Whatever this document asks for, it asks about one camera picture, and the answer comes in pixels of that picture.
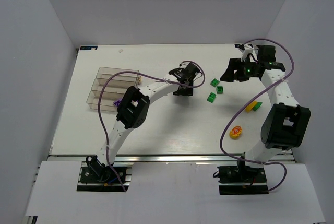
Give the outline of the green lego brick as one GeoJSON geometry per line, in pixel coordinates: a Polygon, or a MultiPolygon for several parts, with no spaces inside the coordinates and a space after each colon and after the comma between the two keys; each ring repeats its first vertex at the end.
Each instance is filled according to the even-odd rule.
{"type": "Polygon", "coordinates": [[[214,78],[214,79],[211,81],[210,84],[211,84],[213,87],[216,87],[219,83],[220,83],[220,81],[214,78]]]}
{"type": "Polygon", "coordinates": [[[216,99],[216,96],[217,95],[215,93],[211,92],[209,94],[209,96],[207,97],[207,101],[209,101],[210,103],[213,103],[215,101],[215,99],[216,99]]]}
{"type": "Polygon", "coordinates": [[[217,94],[223,94],[224,93],[224,89],[222,86],[216,86],[216,92],[217,94]]]}

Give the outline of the green lego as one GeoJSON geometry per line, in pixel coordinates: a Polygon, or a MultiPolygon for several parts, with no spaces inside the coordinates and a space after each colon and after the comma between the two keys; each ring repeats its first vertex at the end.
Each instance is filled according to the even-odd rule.
{"type": "Polygon", "coordinates": [[[262,105],[262,102],[257,102],[254,107],[252,108],[253,111],[257,111],[262,105]]]}

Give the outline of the yellow lego brick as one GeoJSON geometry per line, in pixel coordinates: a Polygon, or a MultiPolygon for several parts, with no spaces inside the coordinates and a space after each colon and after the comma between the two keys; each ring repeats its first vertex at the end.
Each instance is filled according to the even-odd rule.
{"type": "Polygon", "coordinates": [[[254,105],[257,103],[257,101],[252,101],[250,104],[248,104],[245,108],[246,112],[250,112],[252,110],[252,108],[254,107],[254,105]]]}

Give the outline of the yellow round toy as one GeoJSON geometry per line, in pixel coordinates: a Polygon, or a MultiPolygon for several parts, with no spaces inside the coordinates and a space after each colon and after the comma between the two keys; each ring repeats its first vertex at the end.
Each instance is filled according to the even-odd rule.
{"type": "Polygon", "coordinates": [[[233,127],[229,132],[229,137],[231,139],[238,139],[243,133],[243,129],[241,126],[237,125],[233,127]]]}

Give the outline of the purple lego brick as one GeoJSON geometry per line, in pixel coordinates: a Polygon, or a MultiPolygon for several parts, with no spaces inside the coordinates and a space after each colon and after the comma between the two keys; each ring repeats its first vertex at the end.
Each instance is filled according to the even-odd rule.
{"type": "Polygon", "coordinates": [[[115,100],[115,101],[113,102],[113,105],[114,105],[115,107],[118,107],[120,104],[121,104],[121,100],[115,100]]]}

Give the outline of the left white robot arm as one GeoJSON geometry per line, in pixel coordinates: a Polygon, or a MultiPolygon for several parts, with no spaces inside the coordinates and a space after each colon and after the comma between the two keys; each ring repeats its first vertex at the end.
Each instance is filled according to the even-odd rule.
{"type": "Polygon", "coordinates": [[[100,95],[103,95],[108,83],[121,74],[138,74],[154,80],[153,83],[136,88],[129,87],[117,107],[116,120],[111,132],[108,132],[101,114],[101,100],[98,100],[98,116],[105,133],[105,144],[97,152],[96,159],[102,167],[111,167],[116,155],[122,147],[125,139],[136,128],[140,127],[148,114],[149,106],[180,89],[195,89],[205,82],[203,69],[193,61],[183,61],[179,67],[171,70],[164,77],[153,77],[135,71],[121,71],[112,75],[102,87],[100,95]]]}

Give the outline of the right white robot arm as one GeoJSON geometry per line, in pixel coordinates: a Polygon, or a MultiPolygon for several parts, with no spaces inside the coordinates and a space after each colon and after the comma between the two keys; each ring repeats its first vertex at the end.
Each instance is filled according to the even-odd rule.
{"type": "Polygon", "coordinates": [[[239,159],[245,166],[258,169],[278,153],[301,145],[311,111],[293,96],[285,67],[276,61],[274,46],[259,45],[254,49],[250,44],[236,44],[235,47],[242,56],[229,60],[220,81],[244,82],[259,78],[271,103],[259,141],[239,159]]]}

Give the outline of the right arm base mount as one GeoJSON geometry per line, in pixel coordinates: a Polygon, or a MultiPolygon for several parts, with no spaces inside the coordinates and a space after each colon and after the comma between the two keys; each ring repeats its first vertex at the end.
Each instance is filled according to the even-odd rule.
{"type": "Polygon", "coordinates": [[[220,195],[269,194],[264,168],[247,170],[237,166],[220,166],[212,176],[218,179],[220,195]]]}

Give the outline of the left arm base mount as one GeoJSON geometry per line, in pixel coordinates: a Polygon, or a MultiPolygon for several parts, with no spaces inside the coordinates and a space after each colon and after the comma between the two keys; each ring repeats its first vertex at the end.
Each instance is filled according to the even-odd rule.
{"type": "Polygon", "coordinates": [[[125,193],[131,181],[132,169],[125,166],[102,164],[97,156],[86,156],[77,184],[77,192],[121,192],[125,193]]]}

